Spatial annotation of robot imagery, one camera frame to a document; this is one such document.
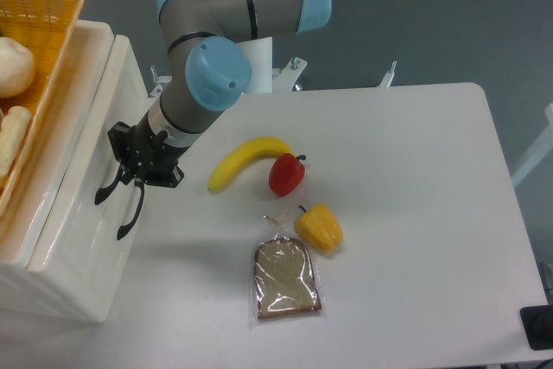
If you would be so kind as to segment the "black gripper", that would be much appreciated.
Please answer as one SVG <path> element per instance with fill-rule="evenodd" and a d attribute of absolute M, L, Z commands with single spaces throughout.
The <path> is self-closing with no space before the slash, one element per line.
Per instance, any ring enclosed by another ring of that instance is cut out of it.
<path fill-rule="evenodd" d="M 178 162 L 185 149 L 167 144 L 168 133 L 154 133 L 147 120 L 133 127 L 116 122 L 108 130 L 108 138 L 113 155 L 121 164 L 118 178 L 124 185 L 143 181 L 149 186 L 176 188 L 184 178 Z"/>

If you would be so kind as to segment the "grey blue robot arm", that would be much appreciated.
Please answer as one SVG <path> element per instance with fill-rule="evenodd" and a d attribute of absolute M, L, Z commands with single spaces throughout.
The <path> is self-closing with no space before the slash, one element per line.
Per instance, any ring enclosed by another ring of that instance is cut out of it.
<path fill-rule="evenodd" d="M 251 83 L 244 41 L 325 26 L 332 0 L 156 0 L 172 78 L 135 125 L 108 133 L 116 182 L 171 188 L 180 157 Z"/>

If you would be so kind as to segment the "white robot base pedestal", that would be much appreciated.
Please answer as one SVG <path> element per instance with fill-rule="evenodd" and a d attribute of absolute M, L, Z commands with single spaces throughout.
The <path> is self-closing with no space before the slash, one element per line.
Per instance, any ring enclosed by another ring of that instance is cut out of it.
<path fill-rule="evenodd" d="M 251 64 L 251 82 L 245 93 L 301 91 L 298 80 L 308 63 L 297 56 L 284 67 L 273 67 L 273 38 L 238 44 Z"/>

